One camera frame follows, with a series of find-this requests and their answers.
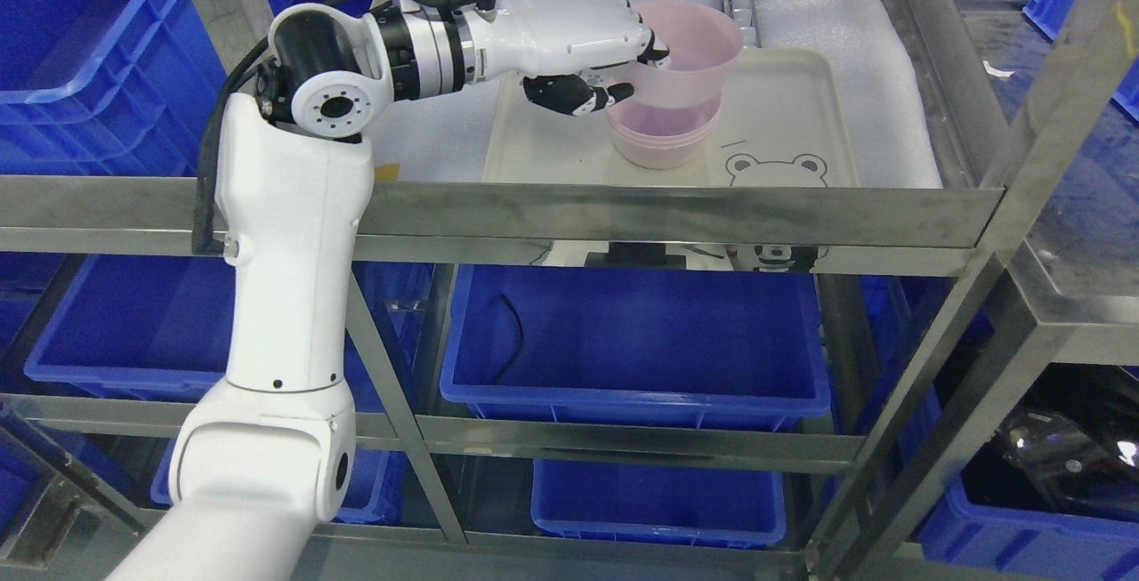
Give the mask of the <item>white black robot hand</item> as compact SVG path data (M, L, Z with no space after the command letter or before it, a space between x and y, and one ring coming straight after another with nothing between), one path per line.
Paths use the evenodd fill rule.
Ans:
M606 111L634 95L628 82L590 82L587 69L670 62L666 42L629 0L499 0L491 11L461 17L476 81L516 71L528 103L562 115Z

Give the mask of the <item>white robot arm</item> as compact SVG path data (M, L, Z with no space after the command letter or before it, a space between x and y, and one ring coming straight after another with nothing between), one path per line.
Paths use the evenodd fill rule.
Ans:
M198 186L227 220L236 272L226 373L182 424L174 500L113 580L285 580L346 496L357 414L344 335L374 163L363 128L392 103L456 92L480 71L464 6L296 5L271 24L256 95L232 71Z

